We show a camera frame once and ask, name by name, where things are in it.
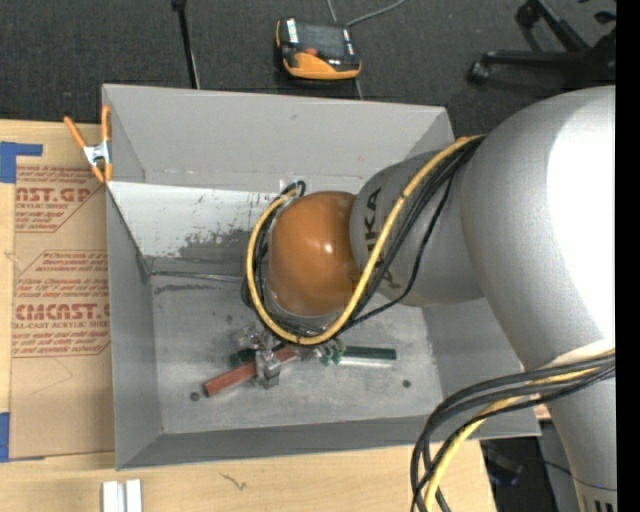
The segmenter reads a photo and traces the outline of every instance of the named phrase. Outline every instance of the chair leg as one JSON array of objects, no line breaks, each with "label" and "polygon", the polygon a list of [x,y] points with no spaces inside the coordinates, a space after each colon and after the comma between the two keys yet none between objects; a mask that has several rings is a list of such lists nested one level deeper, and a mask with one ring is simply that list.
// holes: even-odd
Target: chair leg
[{"label": "chair leg", "polygon": [[556,39],[568,52],[588,50],[589,45],[558,16],[544,0],[527,0],[516,13],[516,22],[523,29],[530,30],[542,18]]},{"label": "chair leg", "polygon": [[580,66],[582,58],[580,52],[490,51],[471,64],[467,71],[467,80],[472,83],[483,82],[489,78],[493,64],[567,70]]}]

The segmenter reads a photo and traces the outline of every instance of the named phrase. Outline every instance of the chair wheel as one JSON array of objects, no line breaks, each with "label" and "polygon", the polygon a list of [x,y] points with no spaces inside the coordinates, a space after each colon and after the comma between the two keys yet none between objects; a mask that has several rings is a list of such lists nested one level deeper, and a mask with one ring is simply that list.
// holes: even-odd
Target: chair wheel
[{"label": "chair wheel", "polygon": [[467,71],[467,80],[474,84],[482,83],[484,80],[489,78],[489,65],[484,63],[482,60],[476,60],[469,71]]},{"label": "chair wheel", "polygon": [[540,14],[538,14],[528,4],[520,6],[516,13],[516,22],[518,25],[526,29],[532,29],[535,22],[539,19]]}]

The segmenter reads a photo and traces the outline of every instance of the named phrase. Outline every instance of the cable bundle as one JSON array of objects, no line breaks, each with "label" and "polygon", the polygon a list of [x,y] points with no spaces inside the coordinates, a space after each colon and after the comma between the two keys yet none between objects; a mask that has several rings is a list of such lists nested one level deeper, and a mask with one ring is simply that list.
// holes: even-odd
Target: cable bundle
[{"label": "cable bundle", "polygon": [[[414,446],[411,510],[417,507],[420,512],[428,512],[434,500],[443,512],[450,510],[438,489],[442,475],[460,445],[490,417],[557,400],[612,377],[615,377],[615,349],[593,359],[488,380],[451,395],[429,416]],[[429,444],[436,429],[455,415],[482,406],[485,407],[447,438],[432,460]],[[425,471],[422,476],[421,460]]]},{"label": "cable bundle", "polygon": [[[267,251],[266,234],[268,233],[273,221],[277,218],[278,212],[281,211],[281,208],[285,207],[288,201],[292,198],[300,195],[298,187],[301,186],[301,182],[294,183],[287,187],[287,189],[285,189],[262,213],[253,229],[253,232],[251,233],[251,237],[249,238],[249,248],[246,261],[246,285],[243,286],[245,302],[255,307],[260,320],[274,336],[283,341],[306,346],[320,345],[330,341],[354,325],[357,325],[374,315],[382,313],[386,309],[400,302],[411,291],[411,287],[418,275],[422,253],[447,201],[454,173],[468,161],[482,140],[482,136],[461,137],[449,147],[440,151],[418,170],[409,184],[404,188],[400,197],[397,198],[391,210],[388,212],[384,226],[376,240],[375,246],[369,254],[369,259],[346,308],[335,322],[319,333],[312,333],[308,329],[301,328],[301,326],[284,325],[280,319],[275,321],[272,315],[265,310],[263,305],[263,290],[261,289],[263,283],[260,278],[259,263]],[[412,275],[405,291],[400,297],[385,304],[384,306],[381,306],[380,308],[363,316],[358,316],[364,310],[369,299],[373,296],[373,293],[382,282],[385,272],[391,265],[397,252],[400,250],[404,239],[417,221],[423,208],[445,183],[447,184],[445,194],[440,200],[436,212],[432,217],[427,232],[422,240],[420,250],[416,255]],[[409,198],[414,194],[417,199],[411,206],[407,217],[400,226],[397,236],[394,235],[393,241],[385,247],[391,230],[398,222],[401,211],[407,205]],[[381,255],[384,255],[384,262],[382,264],[380,264]]]}]

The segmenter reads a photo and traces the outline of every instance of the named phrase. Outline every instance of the blue tape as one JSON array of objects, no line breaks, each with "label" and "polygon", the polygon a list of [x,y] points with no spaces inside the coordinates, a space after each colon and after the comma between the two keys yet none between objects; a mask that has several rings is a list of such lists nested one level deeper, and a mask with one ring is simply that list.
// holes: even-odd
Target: blue tape
[{"label": "blue tape", "polygon": [[16,182],[18,156],[42,156],[42,144],[0,142],[0,183]]},{"label": "blue tape", "polygon": [[0,413],[0,462],[9,460],[9,413]]}]

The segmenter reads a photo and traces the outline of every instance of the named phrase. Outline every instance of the wire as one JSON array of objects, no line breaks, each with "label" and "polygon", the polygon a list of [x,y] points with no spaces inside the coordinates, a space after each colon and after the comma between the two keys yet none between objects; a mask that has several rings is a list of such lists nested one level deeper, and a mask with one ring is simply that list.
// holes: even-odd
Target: wire
[{"label": "wire", "polygon": [[571,472],[571,470],[565,468],[564,466],[560,465],[560,464],[556,464],[555,462],[551,462],[550,460],[546,460],[546,459],[536,459],[535,457],[527,457],[525,460],[537,460],[539,462],[542,462],[543,464],[546,464],[547,466],[551,466],[554,469],[557,469],[558,471],[562,471],[563,473],[573,477],[573,473]]},{"label": "wire", "polygon": [[329,7],[329,12],[331,13],[333,22],[338,23],[338,16],[336,16],[336,10],[333,8],[333,3],[331,2],[331,0],[327,0],[327,7]]},{"label": "wire", "polygon": [[[543,379],[546,377],[567,375],[570,372],[573,372],[575,375],[576,371],[580,370],[589,370],[589,369],[598,369],[605,367],[606,365],[615,364],[615,350],[604,353],[602,356],[586,359],[582,361],[577,361],[570,364],[559,365],[556,367],[543,368],[539,370],[534,370],[525,373],[518,373],[507,375],[504,377],[498,377],[495,379],[491,379],[488,381],[484,381],[473,386],[469,386],[464,388],[446,400],[441,402],[438,407],[431,413],[429,416],[423,432],[421,433],[416,445],[414,447],[414,451],[411,458],[411,466],[410,466],[410,478],[411,485],[414,490],[414,501],[412,502],[412,506],[417,505],[421,511],[425,511],[424,504],[422,503],[421,496],[419,491],[424,484],[419,483],[418,479],[418,465],[420,462],[420,456],[422,455],[425,461],[425,468],[430,464],[430,454],[429,454],[429,443],[431,434],[448,420],[450,417],[459,414],[465,410],[468,410],[473,407],[478,407],[480,405],[484,405],[486,403],[493,402],[497,399],[501,399],[504,397],[508,397],[509,395],[515,394],[523,394],[524,393],[534,393],[540,391],[555,391],[558,387],[564,387],[571,382],[579,382],[581,380],[580,376],[573,377],[571,382],[565,383],[543,383],[537,384],[535,387],[519,387],[519,388],[506,388],[506,386],[513,386],[515,384],[519,384],[528,380],[534,379]],[[484,392],[491,391],[482,396],[474,395]]]},{"label": "wire", "polygon": [[358,93],[358,98],[360,98],[361,101],[364,101],[364,94],[362,93],[362,87],[360,87],[360,80],[358,80],[357,78],[354,78],[353,83],[356,86],[356,92]]},{"label": "wire", "polygon": [[[600,364],[600,367],[596,366],[595,368],[592,368],[589,370],[580,370],[579,372],[576,372],[576,371],[567,372],[566,370],[567,367],[583,368],[585,366],[594,365],[594,364]],[[613,375],[615,375],[615,349],[613,349],[613,351],[609,351],[609,353],[607,353],[605,357],[596,358],[588,361],[581,361],[579,363],[574,363],[574,365],[564,365],[563,367],[556,368],[556,370],[561,370],[561,371],[564,371],[565,373],[563,375],[557,375],[555,377],[546,377],[546,378],[539,379],[537,381],[532,382],[529,386],[524,386],[517,389],[498,392],[498,393],[510,392],[514,396],[500,400],[498,402],[493,402],[489,407],[481,411],[472,420],[466,422],[462,427],[456,430],[456,432],[454,432],[454,434],[452,434],[447,439],[445,444],[441,447],[440,451],[434,458],[434,461],[431,462],[427,467],[426,474],[424,475],[422,480],[419,483],[417,483],[417,485],[415,481],[417,479],[415,474],[415,452],[418,450],[418,448],[414,449],[414,459],[412,460],[412,468],[411,468],[412,469],[412,487],[414,489],[414,499],[412,502],[412,508],[413,506],[417,505],[421,511],[426,511],[430,509],[430,507],[433,505],[434,497],[437,498],[436,491],[438,489],[438,484],[440,479],[442,478],[442,475],[444,474],[444,471],[446,470],[446,467],[449,461],[451,460],[451,458],[453,457],[457,449],[460,447],[462,442],[466,438],[468,438],[469,435],[471,435],[473,431],[475,431],[484,421],[486,421],[486,419],[496,414],[502,414],[508,411],[531,407],[537,403],[544,403],[544,402],[549,402],[551,400],[556,400],[568,394],[584,389],[585,387],[592,385],[596,382],[599,382],[600,380],[612,377]],[[497,380],[505,380],[505,379],[509,379],[510,377],[515,377],[515,376],[509,376],[509,377],[497,379]],[[546,395],[544,397],[537,398],[537,399],[531,399],[523,403],[510,405],[513,401],[520,400],[525,396],[528,396],[531,392],[536,392],[534,390],[538,390],[540,386],[547,386],[547,391],[551,391],[551,394]],[[488,395],[485,398],[488,399],[488,398],[491,398],[492,396],[494,395],[493,394]],[[471,402],[473,402],[473,404],[471,403],[467,403],[466,405],[462,404],[463,409],[469,408],[473,405],[477,405],[476,399],[473,399]],[[442,409],[441,406],[439,406],[438,409],[440,409],[440,411],[443,411],[443,410],[446,410],[447,408],[445,407],[444,409]],[[460,410],[454,411],[454,409],[450,410],[450,414],[447,414],[446,412],[445,413],[440,412],[439,413],[441,416],[440,419],[444,421],[444,419],[446,419],[449,415],[454,414],[455,412],[460,412]],[[428,441],[428,438],[421,436],[421,441],[423,442]],[[428,449],[427,449],[427,456],[425,457],[425,465],[427,462],[427,458],[428,458]],[[425,503],[422,503],[420,491],[427,482],[429,485],[427,487],[427,494],[425,499],[426,505],[425,505]]]},{"label": "wire", "polygon": [[382,248],[384,247],[387,238],[391,233],[391,229],[395,224],[400,212],[404,208],[407,199],[416,191],[422,179],[427,176],[431,171],[437,168],[438,164],[446,159],[448,156],[452,155],[459,149],[463,148],[466,144],[473,141],[477,137],[461,137],[456,142],[440,151],[434,158],[429,160],[426,165],[424,165],[416,175],[411,179],[408,185],[402,191],[402,194],[396,202],[394,203],[391,211],[389,212],[387,219],[380,231],[380,235],[376,240],[376,243],[371,251],[369,256],[369,260],[365,265],[365,268],[360,276],[360,280],[355,288],[347,307],[341,313],[337,320],[335,320],[330,326],[328,326],[324,332],[312,335],[312,336],[300,336],[298,334],[293,334],[285,329],[283,329],[280,325],[278,325],[273,318],[269,315],[269,313],[265,310],[264,305],[262,304],[262,300],[260,299],[256,282],[255,282],[255,272],[254,272],[254,255],[256,248],[256,241],[258,235],[262,229],[262,226],[269,218],[269,216],[274,213],[280,206],[282,206],[285,201],[287,201],[290,197],[293,197],[293,193],[291,196],[285,195],[277,198],[268,208],[263,212],[263,214],[258,219],[251,236],[249,237],[249,248],[247,251],[247,261],[246,261],[246,273],[247,273],[247,285],[249,287],[249,292],[251,296],[251,301],[255,306],[256,312],[262,319],[263,323],[271,330],[273,334],[278,336],[279,338],[290,341],[292,343],[297,343],[300,345],[319,345],[334,338],[338,332],[342,329],[342,327],[347,323],[347,321],[351,318],[353,311],[360,298],[363,296],[365,288],[368,285],[369,278],[374,271],[374,268],[377,264],[378,258],[382,252]]},{"label": "wire", "polygon": [[198,76],[198,68],[196,67],[196,59],[191,49],[191,39],[189,38],[189,24],[185,14],[186,0],[172,0],[171,4],[174,11],[178,12],[178,20],[180,23],[180,33],[182,35],[182,45],[184,46],[184,54],[187,59],[187,67],[189,69],[189,81],[192,89],[200,89],[200,77]]},{"label": "wire", "polygon": [[383,7],[382,9],[370,12],[369,14],[365,14],[364,16],[360,16],[359,18],[351,20],[346,24],[346,26],[353,27],[354,25],[362,23],[363,21],[370,20],[371,18],[375,18],[376,16],[379,16],[381,14],[386,14],[390,11],[393,11],[396,7],[400,7],[405,2],[406,0],[398,0],[396,3],[388,5],[387,7]]},{"label": "wire", "polygon": [[[290,183],[289,185],[287,185],[278,195],[278,198],[280,198],[281,196],[285,196],[288,195],[290,192],[293,193],[295,192],[295,195],[297,197],[302,197],[304,196],[305,192],[307,190],[307,184],[302,181],[302,180],[297,180],[294,181],[293,183]],[[257,239],[256,239],[256,254],[255,254],[255,263],[254,263],[254,272],[256,274],[256,282],[257,283],[262,283],[262,259],[264,258],[264,256],[267,254],[267,251],[269,250],[269,246],[267,243],[267,233],[269,232],[269,230],[271,229],[271,224],[273,223],[273,221],[276,218],[276,211],[274,211],[274,213],[272,213],[269,218],[267,218],[265,220],[264,223],[264,228],[260,230],[260,232],[258,233]],[[264,301],[264,290],[263,287],[260,286],[258,288],[258,291],[260,292],[260,299],[262,301]],[[248,286],[248,281],[247,281],[247,277],[245,275],[244,279],[242,280],[242,286],[240,289],[240,296],[242,298],[242,301],[249,307],[252,306],[252,302],[251,302],[251,295],[249,292],[249,286]]]},{"label": "wire", "polygon": [[424,253],[426,245],[429,242],[429,239],[431,238],[431,234],[433,233],[433,229],[435,228],[435,225],[436,225],[436,223],[438,221],[438,218],[440,217],[440,214],[442,213],[444,205],[445,205],[445,203],[446,203],[446,201],[448,199],[449,192],[450,192],[451,185],[452,185],[453,173],[455,171],[457,171],[458,169],[460,169],[460,167],[471,158],[471,156],[475,152],[475,149],[477,149],[477,147],[480,145],[482,140],[483,140],[482,136],[474,139],[467,146],[465,146],[464,149],[461,150],[461,152],[455,153],[453,155],[453,157],[451,158],[451,160],[449,160],[448,162],[445,162],[445,164],[440,169],[434,171],[434,173],[433,173],[434,175],[432,176],[431,181],[429,183],[427,183],[427,185],[425,185],[425,187],[423,187],[423,189],[420,192],[420,195],[419,195],[418,199],[413,204],[409,215],[405,219],[405,221],[404,221],[403,225],[401,226],[401,228],[398,230],[398,233],[395,234],[394,242],[389,247],[389,250],[386,251],[386,253],[384,255],[385,256],[384,257],[384,261],[379,266],[379,268],[377,270],[376,277],[371,282],[370,291],[365,296],[364,300],[361,301],[358,304],[358,306],[356,307],[356,309],[354,311],[354,316],[357,316],[365,308],[366,304],[368,303],[368,301],[373,296],[373,292],[375,290],[377,290],[377,288],[380,286],[380,283],[384,279],[384,276],[385,276],[386,272],[391,267],[391,264],[392,264],[394,258],[396,257],[398,251],[402,247],[402,244],[403,244],[405,238],[407,237],[407,235],[410,232],[411,228],[413,228],[415,222],[417,221],[418,217],[422,213],[424,207],[431,200],[433,195],[440,189],[440,186],[445,182],[445,180],[448,179],[449,183],[447,185],[447,188],[445,189],[443,197],[442,197],[440,203],[438,204],[438,206],[436,208],[436,211],[434,212],[434,214],[433,214],[433,216],[431,218],[431,221],[429,223],[429,226],[427,228],[425,236],[423,237],[423,239],[422,239],[422,241],[420,243],[420,247],[419,247],[418,253],[417,253],[416,258],[414,260],[413,269],[411,271],[411,275],[409,277],[409,281],[407,283],[407,286],[405,287],[404,292],[400,296],[398,296],[396,299],[393,299],[392,301],[388,302],[387,304],[384,304],[383,306],[380,306],[379,308],[375,309],[374,311],[371,311],[371,312],[369,312],[369,313],[367,313],[367,314],[365,314],[365,315],[363,315],[361,317],[357,317],[354,320],[351,320],[350,322],[348,322],[345,325],[345,327],[343,327],[341,333],[346,331],[346,330],[348,330],[348,329],[350,329],[350,328],[352,328],[352,327],[354,327],[355,325],[357,325],[357,324],[359,324],[359,323],[361,323],[361,322],[363,322],[365,320],[370,319],[371,317],[373,317],[375,315],[378,315],[378,314],[382,313],[383,311],[386,311],[390,307],[392,307],[395,304],[401,302],[411,292],[411,289],[413,288],[413,285],[414,285],[415,280],[416,280],[417,275],[418,275],[418,270],[419,270],[419,267],[420,267],[420,263],[422,261],[422,254]]}]

